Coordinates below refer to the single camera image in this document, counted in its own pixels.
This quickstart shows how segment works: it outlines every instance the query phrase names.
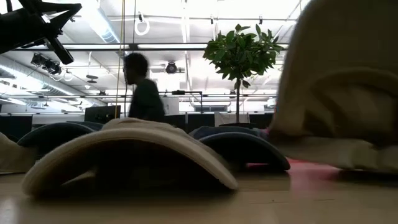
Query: dark shirt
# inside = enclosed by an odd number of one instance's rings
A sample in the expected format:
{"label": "dark shirt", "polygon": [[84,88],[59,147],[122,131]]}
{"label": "dark shirt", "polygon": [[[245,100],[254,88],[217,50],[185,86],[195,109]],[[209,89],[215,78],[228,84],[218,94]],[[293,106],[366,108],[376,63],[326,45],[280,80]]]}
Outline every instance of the dark shirt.
{"label": "dark shirt", "polygon": [[156,83],[144,79],[137,85],[132,96],[129,117],[164,122],[164,116],[164,106]]}

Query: potted tree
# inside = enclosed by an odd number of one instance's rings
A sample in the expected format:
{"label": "potted tree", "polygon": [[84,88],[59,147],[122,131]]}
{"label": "potted tree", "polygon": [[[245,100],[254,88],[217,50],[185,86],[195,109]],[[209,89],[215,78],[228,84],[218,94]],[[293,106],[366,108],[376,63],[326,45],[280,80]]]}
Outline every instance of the potted tree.
{"label": "potted tree", "polygon": [[267,34],[261,32],[256,24],[257,34],[245,34],[243,31],[248,28],[238,24],[227,35],[220,31],[215,40],[208,42],[203,54],[203,58],[219,69],[217,73],[223,74],[223,79],[235,82],[236,123],[239,123],[240,88],[250,86],[245,78],[263,75],[268,68],[273,68],[277,53],[283,50],[277,45],[278,37],[274,38],[270,30]]}

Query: office desk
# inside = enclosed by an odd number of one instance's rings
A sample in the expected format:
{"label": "office desk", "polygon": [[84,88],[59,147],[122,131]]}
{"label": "office desk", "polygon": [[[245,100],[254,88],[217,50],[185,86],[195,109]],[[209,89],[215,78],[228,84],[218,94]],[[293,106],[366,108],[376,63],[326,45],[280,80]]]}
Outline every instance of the office desk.
{"label": "office desk", "polygon": [[32,200],[23,175],[0,176],[0,223],[397,223],[398,178],[293,163],[286,174],[237,174],[233,194],[135,194]]}

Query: man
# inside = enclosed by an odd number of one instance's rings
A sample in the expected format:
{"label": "man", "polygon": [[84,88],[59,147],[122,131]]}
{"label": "man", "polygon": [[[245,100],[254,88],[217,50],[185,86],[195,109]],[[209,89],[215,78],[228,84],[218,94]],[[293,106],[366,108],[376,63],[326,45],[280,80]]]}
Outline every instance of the man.
{"label": "man", "polygon": [[148,121],[164,121],[164,106],[156,83],[148,79],[148,61],[137,53],[124,59],[124,77],[128,85],[137,85],[132,96],[129,117]]}

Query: tree trunk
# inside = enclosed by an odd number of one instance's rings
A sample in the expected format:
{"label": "tree trunk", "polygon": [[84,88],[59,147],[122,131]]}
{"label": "tree trunk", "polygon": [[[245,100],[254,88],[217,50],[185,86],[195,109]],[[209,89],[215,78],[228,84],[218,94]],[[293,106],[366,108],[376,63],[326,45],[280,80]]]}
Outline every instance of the tree trunk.
{"label": "tree trunk", "polygon": [[241,81],[236,80],[236,123],[239,124],[239,96],[241,92]]}

